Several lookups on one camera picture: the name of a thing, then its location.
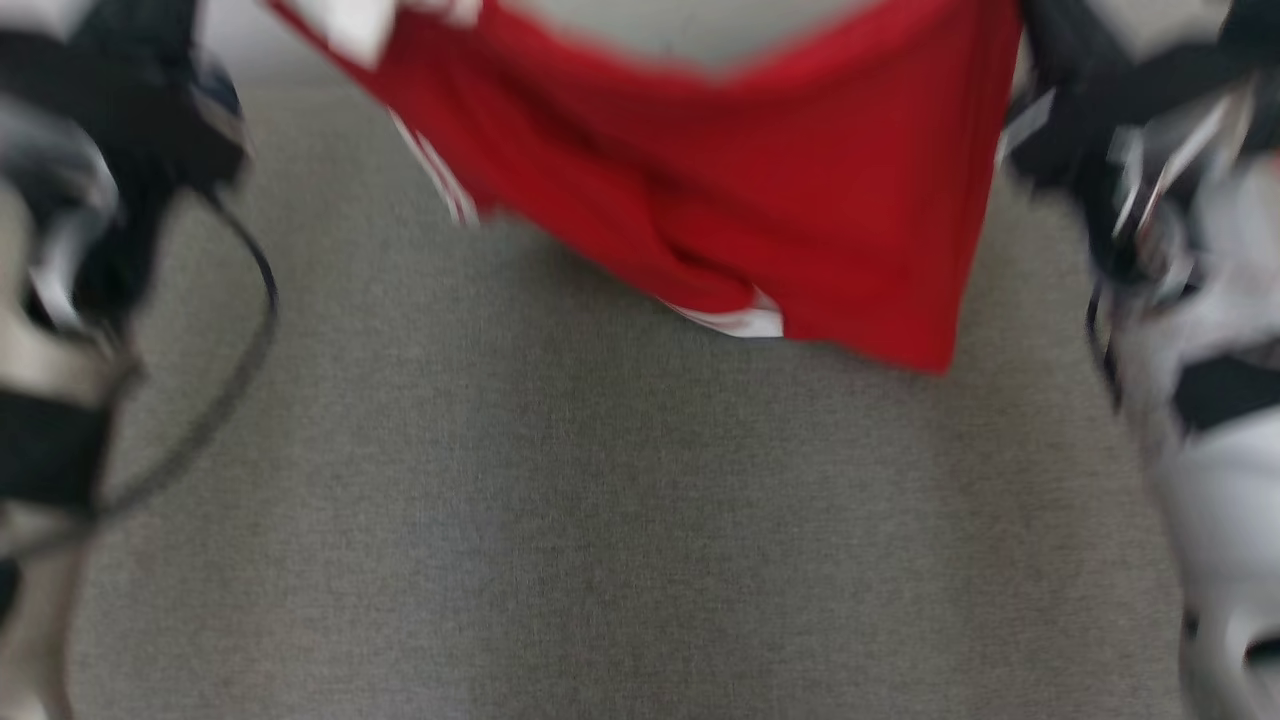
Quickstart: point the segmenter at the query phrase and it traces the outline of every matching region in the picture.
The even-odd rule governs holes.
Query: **red cloth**
[[[367,70],[275,9],[429,138],[481,211],[511,208],[680,307],[741,310],[759,288],[787,337],[948,366],[1016,0],[884,0],[723,82],[494,1],[467,29],[401,10]]]

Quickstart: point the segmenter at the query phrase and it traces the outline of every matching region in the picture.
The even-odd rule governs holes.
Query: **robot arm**
[[[1137,63],[1083,0],[1025,0],[1039,70],[1015,172],[1071,196],[1091,328],[1185,591],[1202,719],[1280,717],[1280,4]]]
[[[246,156],[234,92],[192,56],[196,6],[105,0],[68,44],[0,32],[5,720],[72,719],[68,629],[159,225]]]

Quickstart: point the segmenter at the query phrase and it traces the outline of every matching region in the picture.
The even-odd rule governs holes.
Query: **white wall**
[[[916,0],[503,0],[553,26],[589,33],[631,51],[722,68],[877,1]],[[1212,28],[1221,0],[1096,0],[1151,47],[1187,27]],[[67,27],[88,0],[0,0],[0,19]],[[241,81],[330,81],[328,70],[257,0],[205,0],[205,32]]]

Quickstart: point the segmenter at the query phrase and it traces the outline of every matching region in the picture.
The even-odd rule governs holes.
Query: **black cable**
[[[1093,295],[1089,297],[1089,309],[1084,316],[1084,332],[1088,333],[1089,350],[1093,351],[1093,360],[1098,366],[1098,372],[1102,373],[1102,378],[1107,382],[1107,389],[1111,391],[1112,409],[1119,413],[1120,406],[1124,404],[1120,368],[1116,365],[1115,350],[1111,346],[1111,341],[1103,341],[1102,333],[1098,331],[1098,318],[1102,314],[1102,295],[1103,283],[1098,281],[1093,284]]]
[[[125,489],[118,497],[101,506],[92,518],[63,532],[50,533],[46,537],[8,550],[0,555],[0,564],[27,562],[69,544],[81,543],[104,525],[122,520],[157,495],[182,482],[191,470],[195,460],[209,447],[214,436],[239,407],[250,386],[266,363],[279,324],[280,291],[275,284],[275,273],[271,272],[271,264],[266,259],[261,245],[253,237],[253,233],[244,227],[244,223],[239,218],[227,209],[221,199],[214,193],[206,193],[205,200],[212,208],[214,213],[227,223],[227,227],[232,229],[236,237],[239,238],[262,274],[262,284],[266,290],[266,307],[262,320],[250,341],[248,348],[236,364],[236,370],[218,397],[214,398],[191,429],[187,430],[183,439],[160,462],[136,475],[132,482],[125,484]]]

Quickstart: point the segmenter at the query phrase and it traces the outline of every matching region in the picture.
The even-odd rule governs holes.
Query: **gray carpet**
[[[92,720],[1179,716],[1179,598],[1082,342],[1076,228],[1002,182],[952,375],[723,338],[509,222],[383,113],[250,97],[284,292],[191,482],[104,538]],[[193,205],[115,475],[260,307]]]

